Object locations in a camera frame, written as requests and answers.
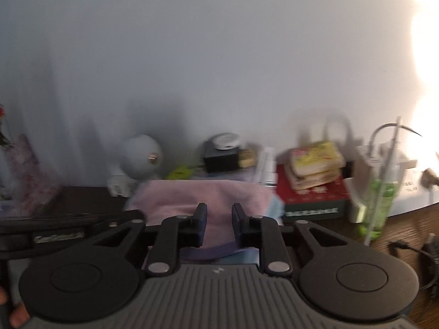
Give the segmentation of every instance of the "gray ribbed panel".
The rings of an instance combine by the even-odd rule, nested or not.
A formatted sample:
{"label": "gray ribbed panel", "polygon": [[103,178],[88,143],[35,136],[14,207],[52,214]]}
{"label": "gray ribbed panel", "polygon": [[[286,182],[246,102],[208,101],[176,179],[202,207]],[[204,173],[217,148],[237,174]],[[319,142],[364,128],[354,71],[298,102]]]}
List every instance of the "gray ribbed panel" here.
{"label": "gray ribbed panel", "polygon": [[381,325],[346,324],[308,307],[286,279],[256,265],[182,265],[149,279],[139,295],[110,317],[85,324],[32,318],[25,329],[414,329],[406,319]]}

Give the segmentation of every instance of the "pink cloth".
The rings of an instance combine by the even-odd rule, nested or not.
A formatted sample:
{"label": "pink cloth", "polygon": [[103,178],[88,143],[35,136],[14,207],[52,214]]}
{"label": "pink cloth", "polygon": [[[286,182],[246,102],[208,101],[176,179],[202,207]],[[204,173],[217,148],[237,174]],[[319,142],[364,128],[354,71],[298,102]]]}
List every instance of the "pink cloth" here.
{"label": "pink cloth", "polygon": [[212,259],[237,250],[231,209],[241,203],[249,216],[264,215],[273,191],[256,183],[229,180],[149,181],[136,193],[130,209],[147,216],[147,225],[159,225],[167,217],[192,215],[198,203],[207,204],[207,226],[203,246],[183,251],[182,257]]}

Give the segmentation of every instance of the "white sphere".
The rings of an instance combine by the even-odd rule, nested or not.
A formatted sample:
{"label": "white sphere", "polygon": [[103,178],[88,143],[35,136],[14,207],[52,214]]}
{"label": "white sphere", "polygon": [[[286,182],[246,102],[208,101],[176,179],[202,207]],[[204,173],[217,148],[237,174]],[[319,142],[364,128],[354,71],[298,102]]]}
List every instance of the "white sphere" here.
{"label": "white sphere", "polygon": [[144,180],[151,176],[163,160],[160,145],[152,137],[139,135],[126,140],[120,150],[120,168],[127,176]]}

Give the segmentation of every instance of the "stacked packages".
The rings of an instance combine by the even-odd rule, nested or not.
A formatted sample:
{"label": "stacked packages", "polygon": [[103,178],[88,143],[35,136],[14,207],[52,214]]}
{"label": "stacked packages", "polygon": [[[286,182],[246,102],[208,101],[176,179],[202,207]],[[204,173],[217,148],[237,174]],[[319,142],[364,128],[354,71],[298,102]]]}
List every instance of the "stacked packages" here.
{"label": "stacked packages", "polygon": [[285,174],[291,188],[303,190],[336,180],[344,165],[345,160],[337,146],[327,141],[291,150]]}

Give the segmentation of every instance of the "red box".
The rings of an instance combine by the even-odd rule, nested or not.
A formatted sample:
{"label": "red box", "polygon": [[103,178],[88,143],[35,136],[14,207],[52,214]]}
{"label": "red box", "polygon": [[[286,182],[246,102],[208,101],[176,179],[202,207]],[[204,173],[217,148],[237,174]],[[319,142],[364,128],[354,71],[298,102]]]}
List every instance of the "red box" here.
{"label": "red box", "polygon": [[285,203],[284,223],[299,219],[320,220],[342,217],[349,202],[349,193],[340,176],[337,180],[295,191],[291,189],[284,165],[277,165],[276,193]]}

